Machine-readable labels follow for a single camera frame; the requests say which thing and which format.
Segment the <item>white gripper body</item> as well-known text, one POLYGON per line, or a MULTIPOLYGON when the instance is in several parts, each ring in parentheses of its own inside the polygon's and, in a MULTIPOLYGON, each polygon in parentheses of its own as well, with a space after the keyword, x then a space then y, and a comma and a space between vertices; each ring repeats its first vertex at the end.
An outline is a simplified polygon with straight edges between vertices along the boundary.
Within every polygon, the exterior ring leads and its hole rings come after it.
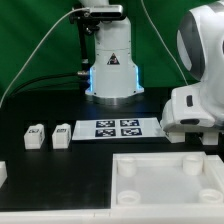
POLYGON ((165 132, 224 131, 224 116, 209 112, 200 99, 201 84, 175 88, 160 122, 165 132))

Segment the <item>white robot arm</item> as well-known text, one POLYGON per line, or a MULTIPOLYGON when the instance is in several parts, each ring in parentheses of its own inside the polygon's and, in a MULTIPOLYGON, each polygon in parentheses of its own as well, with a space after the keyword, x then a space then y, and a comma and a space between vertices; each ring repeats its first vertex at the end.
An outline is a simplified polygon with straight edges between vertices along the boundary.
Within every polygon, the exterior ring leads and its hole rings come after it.
MULTIPOLYGON (((125 99, 143 91, 131 58, 130 22, 108 0, 92 0, 90 16, 96 59, 86 94, 102 101, 125 99)), ((176 88, 166 103, 161 126, 173 130, 224 129, 224 0, 189 10, 177 31, 177 49, 185 68, 198 80, 176 88)))

